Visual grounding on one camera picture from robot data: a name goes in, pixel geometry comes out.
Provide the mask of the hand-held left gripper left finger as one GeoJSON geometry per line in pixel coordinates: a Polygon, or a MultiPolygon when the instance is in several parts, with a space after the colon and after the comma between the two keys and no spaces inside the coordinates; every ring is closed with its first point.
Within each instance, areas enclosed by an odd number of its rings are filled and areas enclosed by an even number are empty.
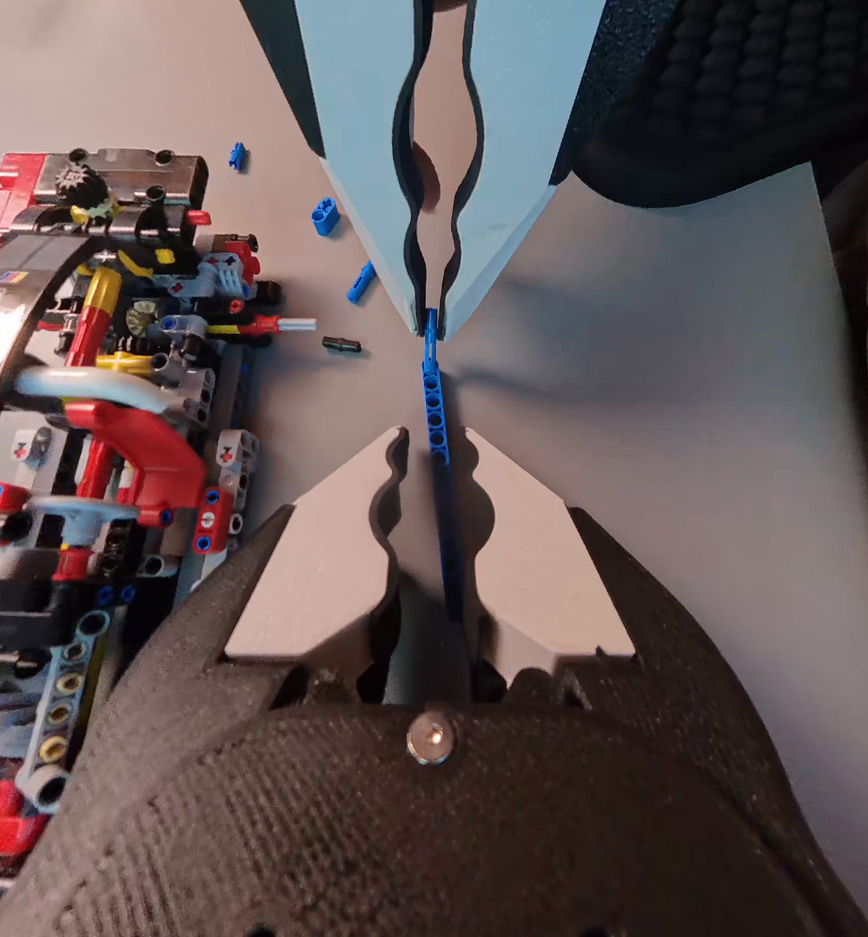
{"type": "Polygon", "coordinates": [[[407,428],[389,428],[295,500],[225,645],[229,660],[384,678],[400,630],[390,536],[409,445],[407,428]]]}

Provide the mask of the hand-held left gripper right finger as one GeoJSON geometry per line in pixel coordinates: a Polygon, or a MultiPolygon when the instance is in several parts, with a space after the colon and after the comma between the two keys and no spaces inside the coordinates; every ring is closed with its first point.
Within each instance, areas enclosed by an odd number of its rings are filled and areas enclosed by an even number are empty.
{"type": "Polygon", "coordinates": [[[632,659],[634,642],[565,502],[474,429],[465,436],[493,512],[475,556],[487,662],[510,685],[520,672],[554,674],[599,654],[632,659]]]}

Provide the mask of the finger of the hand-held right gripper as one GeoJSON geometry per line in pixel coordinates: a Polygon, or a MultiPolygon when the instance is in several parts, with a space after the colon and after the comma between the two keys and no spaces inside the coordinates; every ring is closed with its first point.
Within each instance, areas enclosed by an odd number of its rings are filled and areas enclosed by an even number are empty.
{"type": "Polygon", "coordinates": [[[325,170],[396,311],[421,334],[427,269],[417,223],[425,192],[413,154],[413,96],[433,3],[295,6],[325,170]]]}
{"type": "Polygon", "coordinates": [[[470,319],[554,195],[603,1],[470,2],[462,65],[475,155],[457,190],[440,338],[470,319]]]}

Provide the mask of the long blue lego beam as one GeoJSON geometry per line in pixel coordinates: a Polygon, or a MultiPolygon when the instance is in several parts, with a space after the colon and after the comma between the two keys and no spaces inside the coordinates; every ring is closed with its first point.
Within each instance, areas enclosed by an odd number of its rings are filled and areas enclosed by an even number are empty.
{"type": "Polygon", "coordinates": [[[421,378],[445,611],[448,620],[461,625],[465,598],[462,545],[440,365],[437,359],[437,337],[430,332],[425,337],[421,378]]]}

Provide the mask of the lego car chassis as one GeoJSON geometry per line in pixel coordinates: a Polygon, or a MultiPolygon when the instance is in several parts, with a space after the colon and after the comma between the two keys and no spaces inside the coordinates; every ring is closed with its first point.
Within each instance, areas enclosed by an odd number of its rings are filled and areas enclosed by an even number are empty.
{"type": "Polygon", "coordinates": [[[255,234],[215,232],[200,156],[0,161],[0,899],[119,671],[239,546],[253,350],[279,312],[255,234]]]}

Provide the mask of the person's right hand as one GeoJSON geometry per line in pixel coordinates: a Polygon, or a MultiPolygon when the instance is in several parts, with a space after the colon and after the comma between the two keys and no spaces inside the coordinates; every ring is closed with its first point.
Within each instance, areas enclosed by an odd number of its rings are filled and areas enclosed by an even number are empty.
{"type": "Polygon", "coordinates": [[[412,153],[414,164],[423,185],[421,211],[428,215],[433,214],[440,203],[441,196],[438,170],[428,152],[418,142],[413,142],[412,153]]]}

